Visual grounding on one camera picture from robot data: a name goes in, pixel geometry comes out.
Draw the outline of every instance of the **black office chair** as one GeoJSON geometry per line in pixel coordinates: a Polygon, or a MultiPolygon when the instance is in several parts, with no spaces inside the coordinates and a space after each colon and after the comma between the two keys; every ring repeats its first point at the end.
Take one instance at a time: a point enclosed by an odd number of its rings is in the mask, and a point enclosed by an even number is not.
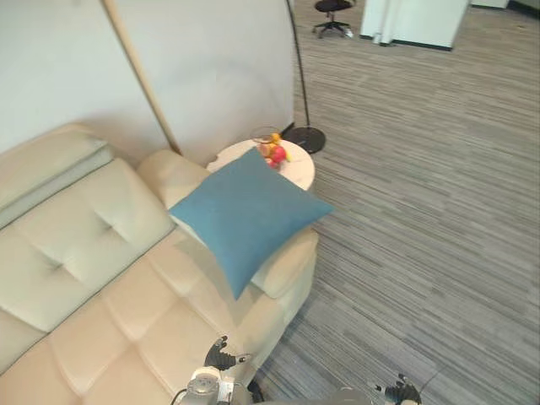
{"type": "Polygon", "coordinates": [[[317,11],[320,11],[321,13],[326,13],[330,21],[318,24],[313,27],[313,34],[317,32],[317,28],[322,28],[322,30],[319,31],[319,38],[322,38],[322,34],[324,34],[324,32],[327,30],[338,30],[341,32],[342,37],[345,36],[346,31],[343,27],[350,30],[351,26],[350,24],[340,23],[339,21],[336,21],[334,19],[335,14],[337,11],[352,8],[355,4],[356,0],[353,0],[352,3],[348,0],[320,0],[319,2],[315,3],[315,8],[317,9],[317,11]]]}

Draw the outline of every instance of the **sofa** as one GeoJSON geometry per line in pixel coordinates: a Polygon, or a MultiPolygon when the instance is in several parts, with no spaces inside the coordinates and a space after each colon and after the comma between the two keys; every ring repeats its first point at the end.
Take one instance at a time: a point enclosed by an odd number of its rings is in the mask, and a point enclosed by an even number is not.
{"type": "Polygon", "coordinates": [[[252,354],[225,372],[249,383],[309,294],[317,234],[235,300],[168,213],[208,175],[169,150],[134,170],[78,125],[0,155],[2,405],[167,405],[222,335],[252,354]]]}

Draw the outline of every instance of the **lamp base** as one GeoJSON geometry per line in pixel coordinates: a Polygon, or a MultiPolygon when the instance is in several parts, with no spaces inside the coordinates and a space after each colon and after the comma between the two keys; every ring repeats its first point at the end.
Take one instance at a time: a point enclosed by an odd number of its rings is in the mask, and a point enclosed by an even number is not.
{"type": "Polygon", "coordinates": [[[314,154],[324,148],[327,137],[320,129],[313,127],[292,128],[283,135],[283,139],[296,143],[308,154],[314,154]]]}

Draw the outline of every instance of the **side table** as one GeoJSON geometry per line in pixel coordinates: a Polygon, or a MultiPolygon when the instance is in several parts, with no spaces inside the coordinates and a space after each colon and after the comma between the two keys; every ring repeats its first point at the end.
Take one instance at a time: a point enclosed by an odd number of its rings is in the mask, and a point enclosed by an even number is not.
{"type": "MultiPolygon", "coordinates": [[[[281,146],[289,153],[290,161],[284,161],[279,169],[279,174],[292,181],[296,186],[308,191],[315,179],[315,165],[311,156],[300,146],[289,141],[281,141],[281,146]]],[[[254,148],[257,143],[251,139],[235,143],[218,153],[218,158],[210,162],[207,169],[215,172],[221,169],[249,149],[254,148]]]]}

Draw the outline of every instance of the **blue pillow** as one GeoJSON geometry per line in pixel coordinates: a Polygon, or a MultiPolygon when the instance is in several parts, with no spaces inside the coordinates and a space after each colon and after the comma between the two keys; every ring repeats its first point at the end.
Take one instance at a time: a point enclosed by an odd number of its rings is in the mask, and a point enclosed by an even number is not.
{"type": "Polygon", "coordinates": [[[170,213],[216,256],[238,299],[281,245],[332,210],[268,167],[253,148],[207,177],[170,213]]]}

